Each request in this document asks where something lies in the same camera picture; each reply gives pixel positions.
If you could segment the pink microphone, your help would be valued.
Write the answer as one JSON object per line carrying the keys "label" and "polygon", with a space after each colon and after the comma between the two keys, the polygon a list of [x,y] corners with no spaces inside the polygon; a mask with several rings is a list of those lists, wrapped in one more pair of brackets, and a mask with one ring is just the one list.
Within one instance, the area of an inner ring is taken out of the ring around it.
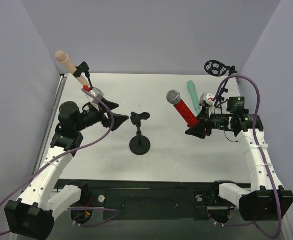
{"label": "pink microphone", "polygon": [[70,60],[69,56],[63,52],[62,50],[59,50],[55,53],[55,59],[59,64],[64,66],[77,80],[82,86],[88,86],[88,81],[80,74],[80,76],[75,76],[74,73],[77,71],[76,66],[73,64],[73,62]]}

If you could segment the red glitter microphone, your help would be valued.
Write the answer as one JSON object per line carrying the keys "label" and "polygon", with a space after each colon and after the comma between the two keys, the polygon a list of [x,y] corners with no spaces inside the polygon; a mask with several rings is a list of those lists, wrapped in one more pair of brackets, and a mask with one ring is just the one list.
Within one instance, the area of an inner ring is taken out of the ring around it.
{"label": "red glitter microphone", "polygon": [[177,90],[170,90],[166,95],[166,100],[175,107],[190,128],[199,123],[199,120],[182,100],[181,95]]}

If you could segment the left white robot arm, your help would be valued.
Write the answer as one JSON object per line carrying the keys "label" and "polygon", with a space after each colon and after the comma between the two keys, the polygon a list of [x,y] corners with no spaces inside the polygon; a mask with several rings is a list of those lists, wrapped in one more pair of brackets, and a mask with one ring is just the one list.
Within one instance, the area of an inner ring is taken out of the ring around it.
{"label": "left white robot arm", "polygon": [[58,125],[50,144],[46,160],[27,181],[27,188],[16,201],[7,202],[4,212],[11,233],[36,240],[45,240],[51,234],[55,220],[71,206],[84,207],[91,197],[88,185],[67,184],[57,195],[51,196],[61,174],[76,155],[84,139],[82,131],[98,123],[111,131],[117,130],[129,117],[108,112],[119,107],[117,103],[102,99],[87,109],[80,109],[73,101],[59,108]]}

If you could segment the black mic stand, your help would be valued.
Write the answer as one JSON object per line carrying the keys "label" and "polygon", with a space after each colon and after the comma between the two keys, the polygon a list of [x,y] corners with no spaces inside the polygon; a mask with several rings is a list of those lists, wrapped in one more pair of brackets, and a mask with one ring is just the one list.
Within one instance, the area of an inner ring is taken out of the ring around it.
{"label": "black mic stand", "polygon": [[151,149],[151,142],[150,140],[142,134],[141,126],[142,120],[148,120],[151,115],[148,112],[143,113],[131,113],[131,123],[137,127],[136,136],[133,137],[129,143],[129,149],[135,155],[142,156],[149,152]]}
{"label": "black mic stand", "polygon": [[76,71],[73,76],[78,80],[78,82],[87,89],[92,90],[93,84],[91,81],[91,74],[89,72],[90,68],[88,64],[84,61],[79,66],[76,66]]}

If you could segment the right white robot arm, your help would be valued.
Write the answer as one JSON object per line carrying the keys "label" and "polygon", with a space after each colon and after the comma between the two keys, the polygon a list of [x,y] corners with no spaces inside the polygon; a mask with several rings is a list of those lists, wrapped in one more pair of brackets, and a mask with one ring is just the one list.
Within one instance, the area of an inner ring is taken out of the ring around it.
{"label": "right white robot arm", "polygon": [[210,94],[202,95],[200,106],[198,124],[185,133],[204,139],[213,130],[232,132],[242,148],[251,181],[250,190],[232,181],[215,181],[215,198],[238,207],[246,222],[282,219],[293,203],[293,192],[284,188],[275,172],[261,118],[249,113],[244,97],[229,98],[225,114],[214,113]]}

